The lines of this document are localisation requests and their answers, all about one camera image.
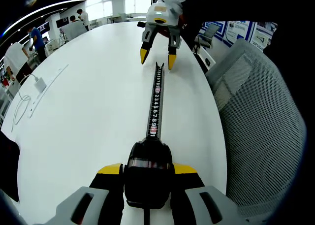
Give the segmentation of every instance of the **charger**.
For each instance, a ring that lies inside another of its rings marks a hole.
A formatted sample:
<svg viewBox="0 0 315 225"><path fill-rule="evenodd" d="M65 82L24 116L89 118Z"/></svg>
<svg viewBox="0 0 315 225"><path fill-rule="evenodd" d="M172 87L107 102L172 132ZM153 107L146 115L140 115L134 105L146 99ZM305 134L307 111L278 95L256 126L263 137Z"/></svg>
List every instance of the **charger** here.
<svg viewBox="0 0 315 225"><path fill-rule="evenodd" d="M34 84L36 89L38 90L39 93L42 93L44 91L44 89L46 88L46 84L43 80L42 77L40 77L39 79L36 77L35 78L36 83Z"/></svg>

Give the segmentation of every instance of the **blue shirt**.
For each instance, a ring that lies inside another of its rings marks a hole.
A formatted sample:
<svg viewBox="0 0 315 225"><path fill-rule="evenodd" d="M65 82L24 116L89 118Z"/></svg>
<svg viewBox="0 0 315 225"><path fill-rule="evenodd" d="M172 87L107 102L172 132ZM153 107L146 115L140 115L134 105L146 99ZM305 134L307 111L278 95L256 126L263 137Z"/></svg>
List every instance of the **blue shirt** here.
<svg viewBox="0 0 315 225"><path fill-rule="evenodd" d="M38 50L40 47L44 46L44 41L43 41L43 37L41 36L39 29L37 28L33 28L30 34L31 38L34 38L35 36L37 37L37 41L35 42L34 46L35 46L35 50Z"/></svg>

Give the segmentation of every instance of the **white device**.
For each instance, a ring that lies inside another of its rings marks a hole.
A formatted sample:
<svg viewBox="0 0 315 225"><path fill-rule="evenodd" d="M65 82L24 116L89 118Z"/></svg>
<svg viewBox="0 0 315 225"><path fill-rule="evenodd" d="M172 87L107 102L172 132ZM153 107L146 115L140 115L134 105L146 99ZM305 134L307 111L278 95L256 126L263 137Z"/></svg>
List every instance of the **white device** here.
<svg viewBox="0 0 315 225"><path fill-rule="evenodd" d="M42 93L44 91L44 89L46 88L46 84L43 80L42 77L40 77L36 83L35 83L35 87L38 90L39 93Z"/></svg>
<svg viewBox="0 0 315 225"><path fill-rule="evenodd" d="M176 27L179 16L183 13L181 3L177 0L163 1L159 0L150 6L146 20L148 23Z"/></svg>

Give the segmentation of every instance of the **robotic arm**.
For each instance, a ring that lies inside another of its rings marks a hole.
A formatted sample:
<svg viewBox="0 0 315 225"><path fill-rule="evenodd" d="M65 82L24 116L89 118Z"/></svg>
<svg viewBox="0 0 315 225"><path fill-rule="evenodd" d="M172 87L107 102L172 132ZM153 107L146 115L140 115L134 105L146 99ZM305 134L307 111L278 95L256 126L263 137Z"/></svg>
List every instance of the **robotic arm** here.
<svg viewBox="0 0 315 225"><path fill-rule="evenodd" d="M171 70L176 60L176 49L180 47L180 29L177 27L179 16L183 13L182 5L177 0L163 0L153 3L148 10L145 30L142 33L143 44L140 49L143 64L152 47L154 38L160 27L165 27L169 33L168 69Z"/></svg>

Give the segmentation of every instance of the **gray gripper part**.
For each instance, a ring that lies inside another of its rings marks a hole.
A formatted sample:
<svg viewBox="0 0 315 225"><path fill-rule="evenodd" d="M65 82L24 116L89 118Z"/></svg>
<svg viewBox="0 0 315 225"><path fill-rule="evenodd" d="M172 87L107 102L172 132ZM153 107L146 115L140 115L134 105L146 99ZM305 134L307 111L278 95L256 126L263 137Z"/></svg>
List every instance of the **gray gripper part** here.
<svg viewBox="0 0 315 225"><path fill-rule="evenodd" d="M212 186L185 191L197 225L245 225L239 215L237 205Z"/></svg>
<svg viewBox="0 0 315 225"><path fill-rule="evenodd" d="M92 197L90 204L84 214L82 225L97 225L100 211L109 191L81 187L67 199L61 202L56 209L56 215L44 225L75 225L71 218L85 194Z"/></svg>

